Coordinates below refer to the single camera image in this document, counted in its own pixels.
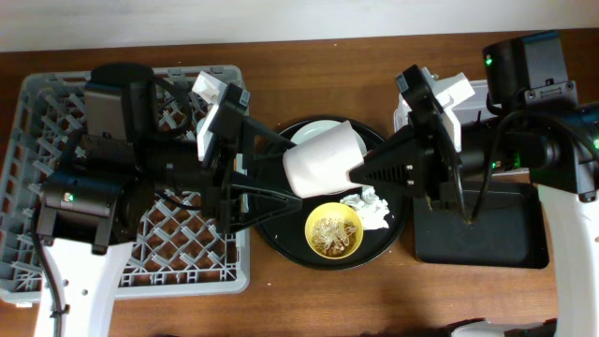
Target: crumpled napkin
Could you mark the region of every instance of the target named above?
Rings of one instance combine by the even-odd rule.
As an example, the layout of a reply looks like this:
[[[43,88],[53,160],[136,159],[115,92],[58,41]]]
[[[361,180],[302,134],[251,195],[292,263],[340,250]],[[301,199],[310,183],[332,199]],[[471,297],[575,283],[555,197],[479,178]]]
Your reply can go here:
[[[389,228],[389,224],[385,221],[385,215],[389,214],[387,201],[374,193],[374,187],[364,186],[362,195],[350,195],[342,198],[339,202],[356,211],[364,230]]]

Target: gray dish rack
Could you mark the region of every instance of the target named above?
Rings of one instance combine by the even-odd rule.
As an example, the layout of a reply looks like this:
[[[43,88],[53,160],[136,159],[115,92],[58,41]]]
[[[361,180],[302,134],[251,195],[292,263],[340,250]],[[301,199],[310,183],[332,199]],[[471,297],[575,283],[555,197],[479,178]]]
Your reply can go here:
[[[245,87],[236,66],[155,68],[178,87],[191,89],[205,71]],[[85,122],[83,86],[90,72],[45,73],[22,83],[0,178],[0,298],[27,305],[39,301],[41,269],[31,241],[31,218],[41,183],[52,174],[69,133]],[[158,102],[168,93],[157,88]],[[189,95],[194,129],[206,104]],[[160,116],[161,127],[175,127],[183,115],[176,102]],[[188,132],[186,137],[194,139]],[[241,161],[237,160],[241,171]],[[182,202],[198,205],[198,193]],[[157,199],[142,217],[138,239],[121,277],[117,299],[175,297],[242,292],[250,280],[248,229],[219,235],[212,220]]]

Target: cable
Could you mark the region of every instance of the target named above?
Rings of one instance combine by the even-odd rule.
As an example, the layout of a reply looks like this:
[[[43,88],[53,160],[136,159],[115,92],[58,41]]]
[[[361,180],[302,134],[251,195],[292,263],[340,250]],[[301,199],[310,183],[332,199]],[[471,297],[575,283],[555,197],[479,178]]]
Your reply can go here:
[[[167,100],[166,100],[166,101],[165,101],[165,102],[162,104],[162,106],[160,106],[160,108],[158,108],[158,113],[160,113],[160,112],[164,111],[164,109],[166,109],[166,108],[167,108],[168,104],[170,104],[170,103],[172,103],[172,102],[174,102],[174,101],[175,101],[175,97],[174,97],[174,96],[171,96],[171,97],[169,97],[169,98],[168,98],[168,99],[167,99]]]
[[[490,113],[494,114],[495,116],[504,116],[505,115],[502,108],[497,108],[497,107],[493,106],[492,104],[490,104],[490,95],[489,94],[487,94],[487,102],[486,103],[487,103],[487,110]]]
[[[58,293],[58,285],[56,284],[56,280],[54,279],[54,275],[52,274],[52,270],[50,269],[50,264],[46,259],[46,255],[44,254],[44,250],[41,246],[41,241],[37,236],[37,219],[39,217],[39,208],[36,210],[36,215],[34,216],[34,225],[33,225],[33,233],[31,235],[34,251],[39,258],[39,264],[41,265],[42,271],[46,274],[46,279],[48,280],[48,285],[50,287],[50,293],[52,297],[52,314],[51,318],[54,318],[54,337],[60,337],[61,331],[63,330],[63,313],[62,304],[60,302],[60,295]]]
[[[550,116],[550,115],[546,115],[546,114],[535,113],[533,111],[526,111],[526,110],[514,111],[514,112],[510,113],[509,115],[507,115],[505,118],[503,118],[502,121],[499,122],[499,124],[497,125],[496,135],[495,135],[495,137],[493,139],[493,143],[490,147],[489,155],[487,155],[485,158],[485,167],[486,167],[485,177],[484,177],[483,185],[480,189],[480,192],[478,193],[478,198],[476,199],[476,204],[473,209],[472,215],[470,216],[470,220],[468,221],[470,224],[472,224],[478,217],[478,214],[480,213],[482,204],[485,199],[485,195],[487,194],[487,191],[489,190],[490,177],[491,177],[491,173],[492,173],[492,162],[493,162],[492,158],[495,156],[495,153],[497,152],[501,136],[503,135],[504,131],[507,129],[507,127],[512,122],[514,122],[516,119],[518,119],[520,117],[524,117],[525,115],[527,115],[527,117],[541,118],[546,121],[552,122],[554,127],[556,127],[557,129],[560,129],[563,133],[567,134],[568,136],[570,136],[571,138],[575,139],[580,144],[582,144],[582,146],[584,146],[587,149],[587,151],[589,151],[591,153],[592,159],[599,162],[599,153],[597,153],[597,150],[594,148],[594,145],[592,144],[590,139],[581,137],[574,129],[572,129],[569,125],[564,123],[559,118]]]
[[[444,130],[443,122],[441,118],[436,119],[437,129]],[[440,141],[444,148],[441,151],[445,154],[442,155],[449,161],[448,165],[451,167],[451,174],[453,175],[453,183],[455,190],[455,198],[458,203],[458,210],[460,211],[460,215],[465,222],[468,222],[468,216],[466,214],[466,204],[464,201],[464,192],[461,186],[461,174],[460,174],[460,163],[458,161],[458,157],[456,156],[456,152],[454,149],[454,145],[452,141],[443,141],[443,139],[449,139],[449,136],[446,134],[446,137],[441,137]]]
[[[179,106],[181,107],[183,114],[185,115],[185,122],[183,124],[167,131],[158,132],[156,136],[160,139],[172,139],[175,137],[179,137],[189,129],[189,126],[191,125],[191,120],[193,118],[191,107],[189,106],[187,93],[181,89],[178,89],[173,84],[171,84],[163,78],[155,77],[154,79],[158,86],[162,87],[165,91],[170,93],[171,98],[177,100],[177,103],[179,103]]]
[[[171,204],[179,207],[182,210],[186,210],[186,211],[201,211],[202,208],[199,206],[190,206],[190,205],[185,205],[182,204],[181,202],[175,201],[173,198],[169,197],[165,192],[163,191],[155,191],[155,193],[161,197],[162,199],[164,199],[165,201],[170,202]]]

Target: white plate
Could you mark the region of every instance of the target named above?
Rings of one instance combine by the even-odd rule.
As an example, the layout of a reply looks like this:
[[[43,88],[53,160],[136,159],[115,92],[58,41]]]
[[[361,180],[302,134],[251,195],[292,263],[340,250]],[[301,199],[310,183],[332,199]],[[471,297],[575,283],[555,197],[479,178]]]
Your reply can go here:
[[[320,135],[321,133],[331,129],[334,126],[339,125],[341,122],[337,121],[316,121],[304,125],[300,130],[298,130],[295,135],[291,138],[296,144],[302,144],[304,141],[311,139],[315,136]],[[358,141],[359,151],[363,155],[366,155],[366,144],[364,143],[364,139],[359,136],[358,132],[354,130],[354,135],[356,136],[356,140]]]

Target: food in bowl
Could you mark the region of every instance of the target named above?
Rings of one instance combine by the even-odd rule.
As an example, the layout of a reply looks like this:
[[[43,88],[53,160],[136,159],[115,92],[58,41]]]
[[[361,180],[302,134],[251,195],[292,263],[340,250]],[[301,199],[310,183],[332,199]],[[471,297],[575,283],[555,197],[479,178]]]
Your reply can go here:
[[[316,220],[312,232],[314,249],[323,256],[338,257],[356,244],[358,226],[343,218]]]

